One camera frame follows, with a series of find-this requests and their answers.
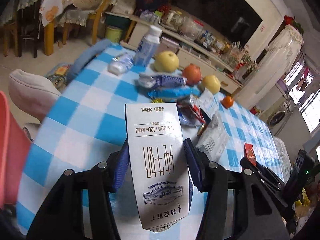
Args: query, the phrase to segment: small bottle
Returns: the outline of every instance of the small bottle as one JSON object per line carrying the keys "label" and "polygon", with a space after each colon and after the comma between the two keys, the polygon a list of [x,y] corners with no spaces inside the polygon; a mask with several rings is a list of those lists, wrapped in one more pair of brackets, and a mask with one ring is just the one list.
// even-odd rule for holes
{"label": "small bottle", "polygon": [[143,36],[136,50],[134,64],[147,66],[151,57],[154,55],[160,45],[160,36],[162,30],[154,25],[150,26],[149,31]]}

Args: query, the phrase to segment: pink pillow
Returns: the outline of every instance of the pink pillow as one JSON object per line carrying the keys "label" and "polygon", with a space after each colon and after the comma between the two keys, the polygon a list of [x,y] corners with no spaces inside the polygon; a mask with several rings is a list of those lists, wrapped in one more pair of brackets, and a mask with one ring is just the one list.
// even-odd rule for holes
{"label": "pink pillow", "polygon": [[21,69],[9,75],[9,94],[19,109],[39,119],[40,122],[61,96],[50,80]]}

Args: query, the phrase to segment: pink chair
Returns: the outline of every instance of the pink chair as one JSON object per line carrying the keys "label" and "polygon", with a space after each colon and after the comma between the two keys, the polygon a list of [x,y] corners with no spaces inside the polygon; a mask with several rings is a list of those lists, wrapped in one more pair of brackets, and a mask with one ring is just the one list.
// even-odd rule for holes
{"label": "pink chair", "polygon": [[31,141],[9,111],[0,91],[0,208],[17,202],[20,179]]}

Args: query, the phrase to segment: floor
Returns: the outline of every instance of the floor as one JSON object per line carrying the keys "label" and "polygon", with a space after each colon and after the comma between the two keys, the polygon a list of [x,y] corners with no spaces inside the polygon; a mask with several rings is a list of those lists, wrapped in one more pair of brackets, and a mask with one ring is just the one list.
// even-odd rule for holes
{"label": "floor", "polygon": [[[13,48],[9,49],[7,57],[4,57],[3,53],[0,54],[0,90],[6,94],[10,111],[21,127],[27,122],[39,123],[39,120],[18,109],[11,101],[8,92],[9,73],[15,69],[22,69],[25,72],[43,76],[58,63],[74,62],[89,47],[89,41],[90,37],[88,36],[70,39],[65,46],[61,42],[59,44],[55,43],[54,53],[50,56],[44,55],[43,45],[39,44],[37,58],[33,58],[32,43],[23,44],[22,57],[15,57]],[[0,44],[0,51],[2,52],[3,42],[1,41]]]}

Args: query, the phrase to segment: white bottle cap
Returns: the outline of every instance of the white bottle cap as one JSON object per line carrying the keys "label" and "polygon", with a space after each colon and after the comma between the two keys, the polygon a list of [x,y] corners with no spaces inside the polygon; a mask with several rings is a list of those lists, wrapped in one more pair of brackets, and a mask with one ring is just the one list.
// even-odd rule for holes
{"label": "white bottle cap", "polygon": [[150,25],[149,33],[153,36],[160,37],[160,35],[162,34],[162,30],[157,26]]}

